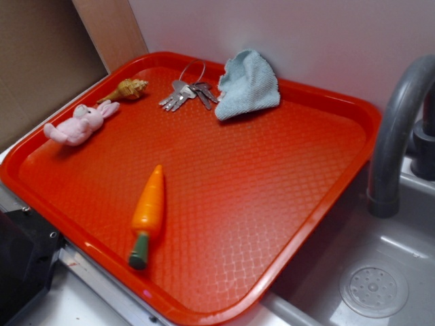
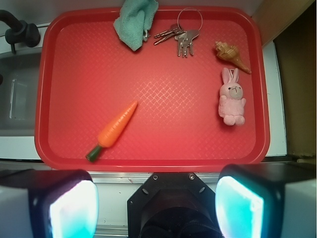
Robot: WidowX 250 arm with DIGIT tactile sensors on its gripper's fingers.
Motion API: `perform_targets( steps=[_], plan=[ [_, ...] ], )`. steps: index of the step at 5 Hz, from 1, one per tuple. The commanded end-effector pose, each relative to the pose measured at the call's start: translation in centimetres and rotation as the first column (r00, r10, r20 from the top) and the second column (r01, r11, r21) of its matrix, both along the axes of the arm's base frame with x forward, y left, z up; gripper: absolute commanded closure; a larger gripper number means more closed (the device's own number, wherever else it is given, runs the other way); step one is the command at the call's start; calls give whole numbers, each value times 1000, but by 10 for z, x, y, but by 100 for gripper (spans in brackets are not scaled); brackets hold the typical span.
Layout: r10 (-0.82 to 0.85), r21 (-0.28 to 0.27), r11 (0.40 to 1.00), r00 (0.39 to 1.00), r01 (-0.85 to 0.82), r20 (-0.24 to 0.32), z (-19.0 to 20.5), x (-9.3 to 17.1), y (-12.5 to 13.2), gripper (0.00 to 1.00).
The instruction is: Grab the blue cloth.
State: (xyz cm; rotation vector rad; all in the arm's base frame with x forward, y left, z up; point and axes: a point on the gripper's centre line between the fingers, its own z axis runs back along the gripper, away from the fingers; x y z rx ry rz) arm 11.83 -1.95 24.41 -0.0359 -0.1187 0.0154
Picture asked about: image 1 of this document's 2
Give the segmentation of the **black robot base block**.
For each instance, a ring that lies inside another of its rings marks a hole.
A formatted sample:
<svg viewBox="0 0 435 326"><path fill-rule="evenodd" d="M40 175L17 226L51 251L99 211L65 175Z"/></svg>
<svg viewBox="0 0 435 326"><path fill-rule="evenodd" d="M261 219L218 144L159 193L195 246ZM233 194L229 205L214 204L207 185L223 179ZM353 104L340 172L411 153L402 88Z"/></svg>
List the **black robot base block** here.
<svg viewBox="0 0 435 326"><path fill-rule="evenodd" d="M12 325L51 287L63 237L37 211L1 213L1 324Z"/></svg>

